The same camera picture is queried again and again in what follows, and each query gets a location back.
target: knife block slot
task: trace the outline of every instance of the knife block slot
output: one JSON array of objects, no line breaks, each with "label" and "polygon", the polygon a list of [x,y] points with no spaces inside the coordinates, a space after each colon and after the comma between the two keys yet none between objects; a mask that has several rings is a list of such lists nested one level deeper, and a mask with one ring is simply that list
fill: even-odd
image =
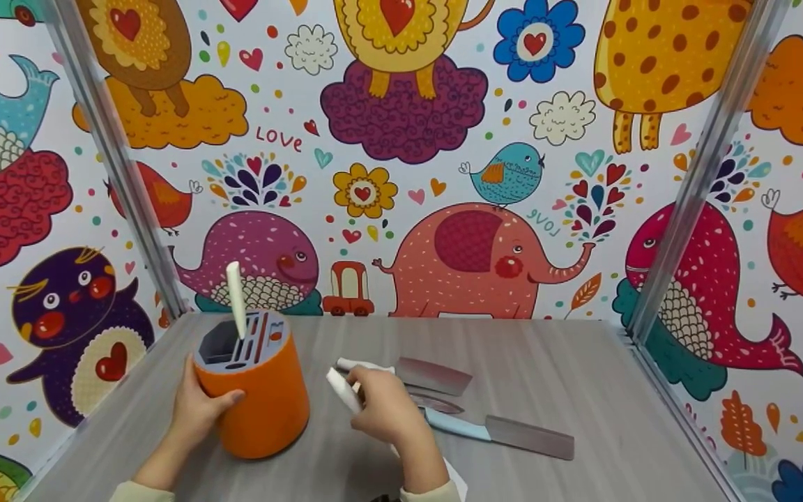
[{"label": "knife block slot", "polygon": [[227,363],[234,357],[235,352],[241,349],[240,339],[237,337],[237,327],[232,321],[220,322],[200,342],[200,357],[207,365],[220,365]]}]

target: white flower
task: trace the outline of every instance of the white flower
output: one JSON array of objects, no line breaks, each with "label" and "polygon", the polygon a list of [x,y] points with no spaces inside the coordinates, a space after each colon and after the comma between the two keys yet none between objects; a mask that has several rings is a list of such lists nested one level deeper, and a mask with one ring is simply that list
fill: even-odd
[{"label": "white flower", "polygon": [[306,70],[309,75],[318,75],[322,68],[330,70],[334,67],[336,53],[334,34],[325,33],[320,24],[313,28],[299,26],[296,33],[287,35],[287,47],[284,48],[284,54],[293,60],[293,67]]},{"label": "white flower", "polygon": [[593,107],[597,102],[587,100],[584,92],[578,91],[571,98],[560,91],[551,101],[538,104],[538,113],[528,119],[535,126],[535,139],[547,139],[548,143],[560,146],[566,139],[582,139],[584,128],[597,118]]}]

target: gray wooden table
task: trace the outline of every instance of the gray wooden table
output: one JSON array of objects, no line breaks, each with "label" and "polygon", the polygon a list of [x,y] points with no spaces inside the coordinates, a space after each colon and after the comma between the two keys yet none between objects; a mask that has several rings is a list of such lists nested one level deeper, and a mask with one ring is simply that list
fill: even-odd
[{"label": "gray wooden table", "polygon": [[[226,315],[188,314],[77,431],[29,502],[106,501],[130,479],[169,423],[183,356]],[[470,502],[718,502],[724,496],[643,378],[598,321],[293,318],[312,416],[296,445],[238,461],[213,436],[185,467],[178,500],[369,502],[402,485],[398,460],[349,428],[324,375],[337,357],[391,365],[399,355],[474,375],[450,401],[576,438],[565,462],[436,433],[468,483]]]}]

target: child's left hand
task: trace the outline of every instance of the child's left hand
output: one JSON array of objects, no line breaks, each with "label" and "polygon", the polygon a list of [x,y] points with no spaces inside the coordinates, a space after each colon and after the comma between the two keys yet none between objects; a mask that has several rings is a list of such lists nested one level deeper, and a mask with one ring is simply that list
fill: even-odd
[{"label": "child's left hand", "polygon": [[185,359],[185,371],[176,390],[172,407],[172,424],[167,438],[188,449],[197,447],[210,433],[221,414],[243,399],[242,390],[233,390],[223,396],[209,397],[200,388],[194,373],[194,359]]}]

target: purple whale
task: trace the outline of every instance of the purple whale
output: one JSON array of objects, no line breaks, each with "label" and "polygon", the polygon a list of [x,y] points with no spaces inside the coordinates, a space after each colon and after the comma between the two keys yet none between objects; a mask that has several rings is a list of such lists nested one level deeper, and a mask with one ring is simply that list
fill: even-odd
[{"label": "purple whale", "polygon": [[318,283],[318,255],[309,238],[275,214],[241,211],[221,217],[207,232],[197,269],[178,264],[182,284],[220,305],[230,305],[225,267],[239,261],[249,309],[284,310],[302,302]]}]

